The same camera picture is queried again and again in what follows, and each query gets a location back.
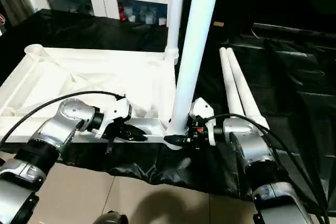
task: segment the black tablecloth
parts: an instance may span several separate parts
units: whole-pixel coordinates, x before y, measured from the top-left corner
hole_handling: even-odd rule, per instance
[[[162,52],[166,37],[165,27],[42,10],[0,38],[0,81],[7,78],[30,44]],[[326,195],[329,214],[336,216],[335,54],[314,45],[258,43],[261,48],[239,46],[234,51],[260,111],[290,147],[316,190]],[[195,98],[203,97],[216,114],[228,112],[219,48],[208,41],[195,92]],[[6,144],[4,150],[14,152],[17,147]],[[116,144],[109,155],[105,150],[105,144],[71,144],[63,163],[151,184],[250,199],[236,154],[224,144],[199,151],[172,151],[163,144]],[[279,154],[291,179],[315,201],[287,154],[281,148]]]

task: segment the white pvc pipe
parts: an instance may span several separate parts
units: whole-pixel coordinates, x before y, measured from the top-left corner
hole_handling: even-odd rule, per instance
[[[170,19],[168,28],[167,47],[165,49],[165,57],[173,58],[174,63],[178,61],[178,47],[179,31],[181,23],[182,3],[183,0],[172,0],[170,9]]]
[[[216,0],[192,0],[168,134],[185,134]]]
[[[235,53],[232,48],[227,48],[226,53],[230,62],[241,103],[243,104],[245,115],[269,129],[266,119],[260,114],[259,108],[239,66]]]
[[[232,74],[230,61],[227,56],[226,49],[224,47],[222,47],[219,50],[219,55],[221,56],[220,62],[222,63],[222,71],[223,71],[226,99],[229,107],[229,112],[239,115],[245,115],[242,103],[240,102],[240,97],[236,87],[235,79]]]

